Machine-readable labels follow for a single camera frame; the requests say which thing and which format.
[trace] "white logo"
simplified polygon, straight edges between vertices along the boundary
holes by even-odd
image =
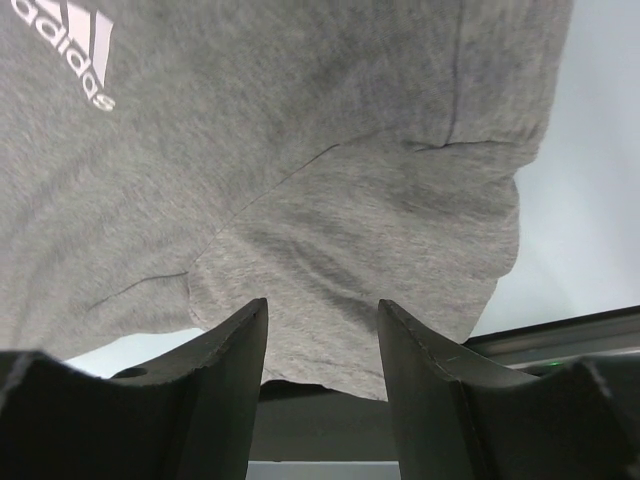
[[[85,9],[67,2],[67,31],[62,24],[62,12],[57,2],[34,0],[32,3],[29,0],[11,0],[11,5],[27,25],[35,25],[42,38],[49,42],[59,55],[66,57],[71,70],[81,80],[87,99],[101,110],[113,110],[115,100],[102,92],[113,22],[99,10],[96,12],[93,23],[93,50],[90,55],[91,14]],[[50,17],[41,15],[42,10]]]

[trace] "adidas logo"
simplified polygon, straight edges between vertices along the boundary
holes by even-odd
[[[66,58],[71,70],[81,80],[87,99],[101,110],[113,110],[115,100],[102,91],[113,22],[99,10],[96,12],[92,45],[91,14],[74,3],[67,2],[66,28],[63,25],[60,4],[57,2],[11,0],[11,5],[27,25],[35,26],[40,36],[49,42],[60,56]]]

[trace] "black plastic part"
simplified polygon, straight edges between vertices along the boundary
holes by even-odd
[[[576,340],[565,357],[601,351],[593,332],[628,347],[636,313],[467,348],[382,300],[389,403],[281,381],[260,389],[265,299],[109,380],[40,352],[0,353],[0,479],[244,479],[250,458],[397,458],[405,480],[640,479],[637,355],[583,357],[538,378],[472,350],[529,361],[531,345],[550,346],[534,355],[542,362],[562,353],[557,338]]]
[[[0,478],[244,479],[267,302],[111,380],[0,354]]]
[[[404,480],[638,478],[637,356],[587,357],[538,378],[389,300],[378,336]]]

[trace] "gray t-shirt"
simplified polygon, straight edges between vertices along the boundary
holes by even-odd
[[[1,8],[0,348],[267,297],[264,380],[385,398],[378,300],[464,341],[510,270],[570,1]]]

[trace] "hole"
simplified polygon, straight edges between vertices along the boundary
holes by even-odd
[[[131,367],[116,373],[112,378],[134,378],[146,375],[147,369],[142,367]]]

